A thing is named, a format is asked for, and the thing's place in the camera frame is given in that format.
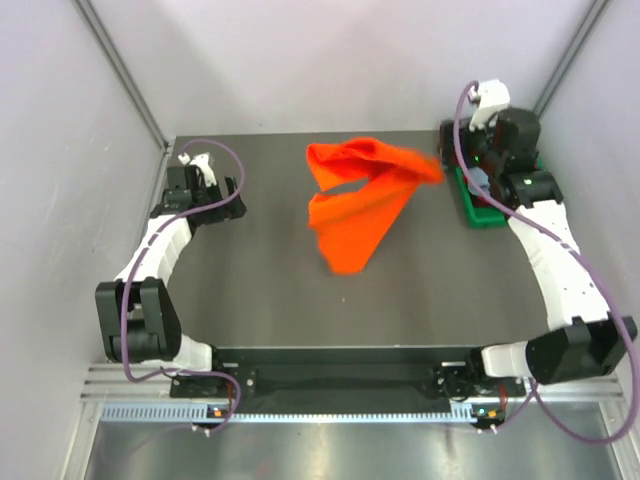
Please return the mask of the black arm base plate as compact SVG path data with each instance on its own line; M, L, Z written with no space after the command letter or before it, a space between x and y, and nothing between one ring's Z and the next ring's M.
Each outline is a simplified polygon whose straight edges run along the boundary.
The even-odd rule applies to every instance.
M427 414L473 397L525 395L513 379L476 381L466 347L220 348L214 364L253 415Z

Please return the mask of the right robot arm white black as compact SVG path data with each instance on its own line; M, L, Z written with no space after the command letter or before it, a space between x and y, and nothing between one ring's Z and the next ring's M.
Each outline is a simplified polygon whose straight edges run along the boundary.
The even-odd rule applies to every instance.
M539 159L540 133L537 115L515 107L489 114L482 128L468 118L439 128L438 152L455 169L468 216L476 215L475 198L503 215L524 249L547 316L542 335L472 352L466 380L481 396L507 377L550 385L609 375L626 353L622 336L638 334L632 317L614 319L595 274L575 258L579 248L564 196Z

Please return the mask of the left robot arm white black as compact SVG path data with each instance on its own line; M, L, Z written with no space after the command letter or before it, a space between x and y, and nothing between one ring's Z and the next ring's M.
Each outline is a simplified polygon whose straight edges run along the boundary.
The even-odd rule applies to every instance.
M98 284L95 302L109 360L120 363L126 345L131 364L194 371L194 387L212 397L226 387L227 374L215 365L212 346L183 333L167 285L198 228L239 219L247 207L235 178L226 176L221 190L208 153L179 160L167 170L167 188L134 256L114 280Z

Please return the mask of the orange t shirt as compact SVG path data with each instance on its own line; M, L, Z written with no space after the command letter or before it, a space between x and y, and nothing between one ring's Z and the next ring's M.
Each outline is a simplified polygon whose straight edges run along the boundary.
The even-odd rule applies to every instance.
M319 188L308 227L336 275L361 272L416 190L445 180L437 157L372 137L312 143L306 160Z

